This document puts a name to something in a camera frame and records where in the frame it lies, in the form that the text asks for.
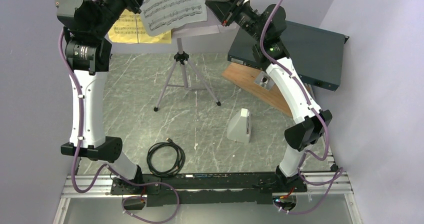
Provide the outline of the white sheet music page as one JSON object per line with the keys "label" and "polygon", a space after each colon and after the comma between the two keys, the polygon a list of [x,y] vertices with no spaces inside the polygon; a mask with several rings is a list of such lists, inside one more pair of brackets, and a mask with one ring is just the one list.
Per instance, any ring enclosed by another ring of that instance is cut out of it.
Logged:
{"label": "white sheet music page", "polygon": [[208,19],[206,0],[143,0],[140,19],[146,33],[155,37],[186,24]]}

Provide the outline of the yellow sheet music book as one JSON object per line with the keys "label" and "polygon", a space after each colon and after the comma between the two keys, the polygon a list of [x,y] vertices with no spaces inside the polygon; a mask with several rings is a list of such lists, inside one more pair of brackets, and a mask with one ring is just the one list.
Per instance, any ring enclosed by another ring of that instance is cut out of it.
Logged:
{"label": "yellow sheet music book", "polygon": [[125,9],[121,14],[113,14],[102,0],[94,0],[99,6],[98,16],[94,21],[94,29],[103,37],[108,35],[114,43],[127,44],[170,44],[171,32],[167,31],[157,36],[149,36],[141,21],[140,14]]}

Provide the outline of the white perforated music stand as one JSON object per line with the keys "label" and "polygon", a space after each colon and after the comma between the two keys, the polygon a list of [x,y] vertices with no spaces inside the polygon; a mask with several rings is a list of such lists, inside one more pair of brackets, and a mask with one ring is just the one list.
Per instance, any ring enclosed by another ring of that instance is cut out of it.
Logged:
{"label": "white perforated music stand", "polygon": [[[207,15],[208,15],[208,18],[205,21],[188,23],[172,30],[172,38],[176,40],[178,51],[173,56],[173,59],[174,59],[173,64],[170,68],[170,71],[168,72],[168,76],[161,90],[161,93],[158,97],[156,105],[153,108],[154,112],[157,112],[159,110],[160,103],[168,87],[184,88],[185,90],[188,90],[188,91],[207,90],[209,94],[211,95],[212,99],[217,104],[217,106],[221,105],[221,102],[218,100],[218,98],[214,94],[210,85],[207,84],[201,72],[196,68],[196,65],[191,61],[189,54],[186,53],[183,49],[182,38],[228,33],[237,29],[235,24],[231,24],[229,26],[223,26],[222,24],[220,24],[210,10],[207,11]],[[183,85],[176,85],[176,84],[169,83],[177,65],[179,65],[181,69]],[[186,65],[189,65],[191,67],[196,77],[203,83],[204,87],[195,88],[193,86],[189,86]]]}

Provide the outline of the white metronome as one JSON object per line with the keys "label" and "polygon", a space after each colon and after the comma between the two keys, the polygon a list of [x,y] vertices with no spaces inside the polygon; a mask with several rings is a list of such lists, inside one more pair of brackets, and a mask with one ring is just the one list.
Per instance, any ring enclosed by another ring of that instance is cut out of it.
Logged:
{"label": "white metronome", "polygon": [[235,142],[248,144],[252,134],[251,113],[241,108],[228,122],[226,137]]}

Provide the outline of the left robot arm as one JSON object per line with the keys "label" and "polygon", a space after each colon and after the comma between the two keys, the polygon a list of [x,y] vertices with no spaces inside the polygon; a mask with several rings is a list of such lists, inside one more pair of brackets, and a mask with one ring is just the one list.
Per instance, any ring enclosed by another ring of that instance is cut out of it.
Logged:
{"label": "left robot arm", "polygon": [[119,137],[106,136],[103,95],[112,57],[106,35],[124,11],[139,14],[143,0],[55,0],[63,24],[60,46],[72,88],[72,131],[60,151],[65,156],[101,161],[124,180],[131,194],[144,187],[142,169],[123,152]]}

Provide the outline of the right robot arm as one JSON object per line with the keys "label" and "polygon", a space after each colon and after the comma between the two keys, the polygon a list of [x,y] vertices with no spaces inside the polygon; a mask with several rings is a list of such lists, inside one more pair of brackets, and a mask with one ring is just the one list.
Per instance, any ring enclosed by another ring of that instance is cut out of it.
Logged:
{"label": "right robot arm", "polygon": [[271,77],[288,104],[295,125],[284,132],[288,147],[275,171],[276,187],[287,192],[296,180],[304,179],[301,166],[306,153],[328,131],[332,114],[316,103],[295,69],[281,39],[287,22],[286,11],[279,3],[270,5],[261,14],[253,10],[250,0],[206,0],[205,5],[222,26],[235,23],[256,40],[252,47],[254,68]]}

